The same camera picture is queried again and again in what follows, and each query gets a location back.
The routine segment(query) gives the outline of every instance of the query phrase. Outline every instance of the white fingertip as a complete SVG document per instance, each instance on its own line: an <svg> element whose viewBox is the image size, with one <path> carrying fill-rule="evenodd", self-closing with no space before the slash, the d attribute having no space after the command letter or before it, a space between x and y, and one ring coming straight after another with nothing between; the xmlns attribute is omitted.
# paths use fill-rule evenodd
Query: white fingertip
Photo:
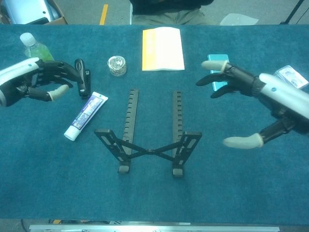
<svg viewBox="0 0 309 232"><path fill-rule="evenodd" d="M202 67L208 70L218 70L223 72L226 64L227 60L226 61L206 60L202 62Z"/></svg>
<svg viewBox="0 0 309 232"><path fill-rule="evenodd" d="M225 146L252 149L255 147L262 147L264 145L263 138L259 133L255 133L249 137L229 137L223 140Z"/></svg>
<svg viewBox="0 0 309 232"><path fill-rule="evenodd" d="M69 90L68 85L62 85L53 91L48 91L48 94L52 99L52 101L54 101L57 100L58 98L61 98L68 90Z"/></svg>

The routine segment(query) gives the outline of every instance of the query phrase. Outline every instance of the khaki pants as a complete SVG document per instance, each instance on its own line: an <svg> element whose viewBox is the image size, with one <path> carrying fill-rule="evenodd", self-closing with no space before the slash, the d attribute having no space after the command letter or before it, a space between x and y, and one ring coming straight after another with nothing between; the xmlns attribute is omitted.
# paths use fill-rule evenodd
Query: khaki pants
<svg viewBox="0 0 309 232"><path fill-rule="evenodd" d="M188 24L188 25L211 25L200 9L179 11L176 13L164 13L159 15L134 15L133 24L158 25L158 24Z"/></svg>

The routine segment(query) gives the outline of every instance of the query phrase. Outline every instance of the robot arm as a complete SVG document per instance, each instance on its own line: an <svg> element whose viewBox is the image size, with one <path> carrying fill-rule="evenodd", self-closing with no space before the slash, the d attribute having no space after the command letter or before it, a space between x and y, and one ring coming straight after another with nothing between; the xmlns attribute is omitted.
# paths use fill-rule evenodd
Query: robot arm
<svg viewBox="0 0 309 232"><path fill-rule="evenodd" d="M249 137L224 139L226 146L251 149L262 147L265 143L291 130L301 134L309 132L309 94L269 74L261 73L259 76L254 76L227 61L204 61L202 67L221 70L221 73L205 76L197 82L198 86L204 86L213 81L228 83L214 92L211 98L239 91L243 95L258 98L277 119L272 125Z"/></svg>
<svg viewBox="0 0 309 232"><path fill-rule="evenodd" d="M54 101L65 94L73 85L68 80L82 84L80 74L69 64L61 61L43 62L29 58L0 71L0 106L10 106L22 98ZM50 83L61 84L53 91L36 87Z"/></svg>

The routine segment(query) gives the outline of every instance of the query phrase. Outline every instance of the person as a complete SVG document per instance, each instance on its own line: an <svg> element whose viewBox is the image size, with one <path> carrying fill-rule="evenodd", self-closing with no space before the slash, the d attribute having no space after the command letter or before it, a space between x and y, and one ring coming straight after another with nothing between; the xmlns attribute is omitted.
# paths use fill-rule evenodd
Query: person
<svg viewBox="0 0 309 232"><path fill-rule="evenodd" d="M130 0L133 6L132 23L137 25L189 24L210 25L200 10L213 0Z"/></svg>

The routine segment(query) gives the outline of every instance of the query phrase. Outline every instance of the dark shirt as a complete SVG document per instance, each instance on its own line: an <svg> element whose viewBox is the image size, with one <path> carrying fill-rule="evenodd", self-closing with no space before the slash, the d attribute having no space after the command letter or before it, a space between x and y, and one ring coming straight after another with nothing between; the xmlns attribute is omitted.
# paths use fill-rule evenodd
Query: dark shirt
<svg viewBox="0 0 309 232"><path fill-rule="evenodd" d="M166 12L193 10L208 5L213 0L130 0L134 15L155 15Z"/></svg>

